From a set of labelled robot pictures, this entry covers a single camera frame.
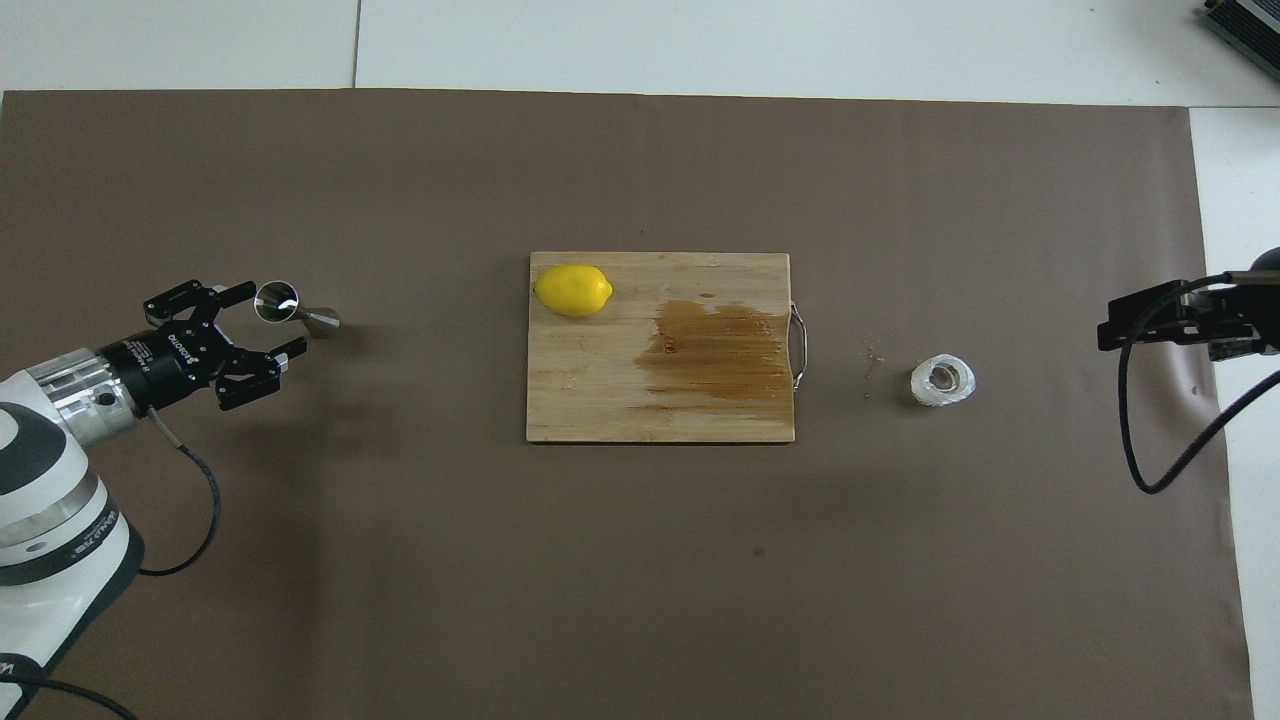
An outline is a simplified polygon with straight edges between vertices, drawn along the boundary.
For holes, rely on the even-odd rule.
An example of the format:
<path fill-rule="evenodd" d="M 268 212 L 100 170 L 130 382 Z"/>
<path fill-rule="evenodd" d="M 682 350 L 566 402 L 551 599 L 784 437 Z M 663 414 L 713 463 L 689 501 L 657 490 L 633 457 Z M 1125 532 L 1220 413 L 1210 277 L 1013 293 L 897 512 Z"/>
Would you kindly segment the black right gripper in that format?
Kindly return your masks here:
<path fill-rule="evenodd" d="M 1135 336 L 1137 345 L 1210 345 L 1210 360 L 1213 363 L 1249 355 L 1277 355 L 1277 272 L 1279 247 L 1275 247 L 1260 255 L 1247 272 L 1228 273 L 1231 288 L 1219 295 L 1224 307 L 1234 313 L 1238 324 L 1245 325 L 1247 331 L 1215 341 L 1215 290 L 1193 287 L 1188 281 L 1169 281 L 1108 301 L 1106 318 L 1097 325 L 1097 350 L 1120 350 L 1138 320 L 1167 295 L 1169 302 L 1152 311 Z M 1185 307 L 1181 301 L 1184 293 Z"/>

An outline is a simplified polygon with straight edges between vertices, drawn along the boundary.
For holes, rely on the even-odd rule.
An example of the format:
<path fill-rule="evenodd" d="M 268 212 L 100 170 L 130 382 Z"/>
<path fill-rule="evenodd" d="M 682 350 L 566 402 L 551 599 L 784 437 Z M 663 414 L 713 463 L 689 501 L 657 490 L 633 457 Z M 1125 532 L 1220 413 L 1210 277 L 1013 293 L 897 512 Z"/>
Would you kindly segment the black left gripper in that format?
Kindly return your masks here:
<path fill-rule="evenodd" d="M 148 329 L 99 350 L 136 411 L 163 410 L 215 380 L 215 397 L 230 411 L 278 392 L 289 361 L 308 340 L 293 338 L 269 351 L 233 347 L 216 323 L 220 310 L 251 300 L 253 281 L 229 288 L 187 281 L 143 302 Z"/>

